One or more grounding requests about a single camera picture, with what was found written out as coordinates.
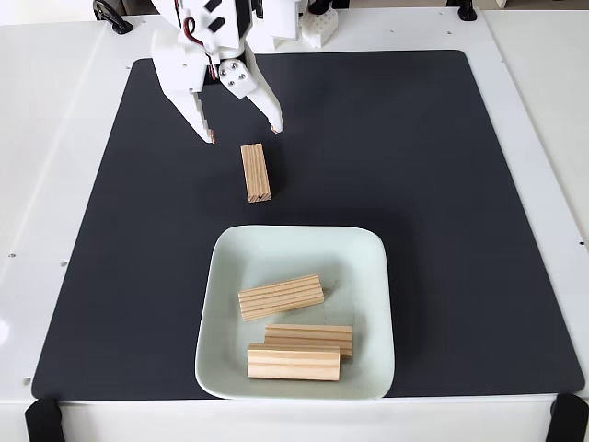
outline white table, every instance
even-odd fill
[[[589,152],[581,149],[589,141],[589,110],[583,106],[589,98],[583,82],[589,77],[589,13],[479,16],[463,23],[455,11],[440,8],[346,11],[325,51],[460,49],[467,54],[586,374],[589,255],[579,244],[583,239],[559,183],[589,232],[589,199],[583,198]],[[165,26],[161,17],[130,21],[135,30],[126,36],[96,22],[0,29],[0,102],[8,103],[0,104],[0,188],[10,190],[0,196],[0,226],[9,232],[0,239],[0,428],[6,440],[27,440],[22,414],[32,398],[23,379],[33,375],[64,277],[62,262],[72,252],[129,67],[149,57],[151,32]],[[289,42],[279,52],[310,50]],[[16,256],[6,258],[9,253]],[[581,394],[586,397],[587,391]],[[536,441],[545,437],[551,400],[396,399],[329,407],[107,402],[63,409],[67,440]]]

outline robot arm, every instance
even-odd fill
[[[198,93],[209,84],[224,85],[238,99],[248,97],[266,115],[274,132],[283,130],[280,103],[258,69],[246,37],[255,9],[258,16],[263,15],[266,31],[271,36],[297,39],[299,13],[306,10],[308,0],[253,2],[252,8],[250,0],[153,0],[160,14],[173,26],[156,31],[152,40],[152,57],[160,85],[207,143],[214,143],[214,133],[204,118]],[[335,14],[329,9],[329,2],[317,0],[315,8],[319,4],[327,5]]]

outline square ceramic dish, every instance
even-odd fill
[[[312,273],[323,304],[241,318],[237,292]],[[248,378],[248,346],[263,343],[273,323],[352,325],[353,358],[341,360],[340,381]],[[355,227],[242,226],[219,237],[196,347],[204,390],[229,399],[376,399],[394,371],[387,257],[377,235]]]

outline wood grain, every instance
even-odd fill
[[[271,199],[270,183],[261,144],[241,146],[241,159],[246,175],[248,201],[250,203],[269,201]]]
[[[244,320],[256,320],[281,311],[314,306],[323,301],[323,290],[316,274],[239,292]]]
[[[248,377],[340,380],[340,348],[252,343]]]
[[[348,325],[266,325],[265,343],[326,345],[340,348],[342,357],[353,356],[353,327]]]

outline wooden block in bowl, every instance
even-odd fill
[[[248,377],[340,380],[340,348],[251,343]]]
[[[265,343],[340,347],[342,357],[353,355],[353,328],[348,325],[268,324]]]
[[[256,320],[281,311],[314,306],[323,301],[323,290],[316,274],[239,292],[244,320]]]

